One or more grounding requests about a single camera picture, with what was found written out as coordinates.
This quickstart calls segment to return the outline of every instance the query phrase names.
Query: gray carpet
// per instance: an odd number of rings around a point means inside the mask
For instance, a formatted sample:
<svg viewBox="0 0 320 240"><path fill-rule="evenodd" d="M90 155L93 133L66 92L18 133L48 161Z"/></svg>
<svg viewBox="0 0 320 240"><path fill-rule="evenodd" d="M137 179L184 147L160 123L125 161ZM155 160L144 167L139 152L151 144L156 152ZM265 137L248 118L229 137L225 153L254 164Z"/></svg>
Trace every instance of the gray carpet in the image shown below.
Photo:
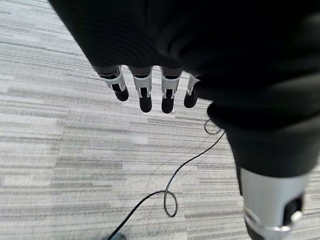
<svg viewBox="0 0 320 240"><path fill-rule="evenodd" d="M188 74L164 114L156 67L153 109L143 113L122 69L126 102L99 79L45 0L0 0L1 240L100 240L217 139L203 129L208 102L183 106ZM319 180L317 167L291 240L320 239ZM183 168L171 190L177 216L167 217L163 196L155 196L123 227L129 240L249 239L225 138Z"/></svg>

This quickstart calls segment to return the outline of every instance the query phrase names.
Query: robotic finger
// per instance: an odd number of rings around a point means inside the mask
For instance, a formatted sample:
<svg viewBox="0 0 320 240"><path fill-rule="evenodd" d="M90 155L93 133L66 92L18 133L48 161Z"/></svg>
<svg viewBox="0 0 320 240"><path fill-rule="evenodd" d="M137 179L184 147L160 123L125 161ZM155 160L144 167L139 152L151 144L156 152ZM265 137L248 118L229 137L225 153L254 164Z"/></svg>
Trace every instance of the robotic finger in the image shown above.
<svg viewBox="0 0 320 240"><path fill-rule="evenodd" d="M184 96L184 106L188 109L193 108L198 100L198 97L195 95L194 92L194 86L197 82L200 80L198 79L199 76L195 74L190 74L189 81L188 81L188 87Z"/></svg>
<svg viewBox="0 0 320 240"><path fill-rule="evenodd" d="M133 76L135 89L139 96L140 109L148 113L152 108L151 90L152 90L152 67L132 67L129 69Z"/></svg>
<svg viewBox="0 0 320 240"><path fill-rule="evenodd" d="M162 103L161 108L165 114L169 114L174 109L175 95L178 89L181 68L161 67L161 90Z"/></svg>
<svg viewBox="0 0 320 240"><path fill-rule="evenodd" d="M122 102L128 99L129 92L125 83L124 75L121 71L121 65L114 65L110 67L92 67L106 83L106 85L114 91L117 99Z"/></svg>

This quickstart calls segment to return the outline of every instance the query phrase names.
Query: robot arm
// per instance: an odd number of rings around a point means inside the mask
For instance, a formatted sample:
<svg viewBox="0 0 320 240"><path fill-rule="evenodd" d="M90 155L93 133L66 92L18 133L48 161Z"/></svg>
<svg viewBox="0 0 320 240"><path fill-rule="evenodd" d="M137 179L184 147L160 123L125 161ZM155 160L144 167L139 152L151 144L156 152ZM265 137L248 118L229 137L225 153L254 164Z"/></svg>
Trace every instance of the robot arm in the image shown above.
<svg viewBox="0 0 320 240"><path fill-rule="evenodd" d="M49 1L94 69L191 73L184 104L213 101L207 112L230 143L251 238L288 234L320 149L318 0ZM100 74L124 92L124 81ZM178 81L163 84L164 99Z"/></svg>

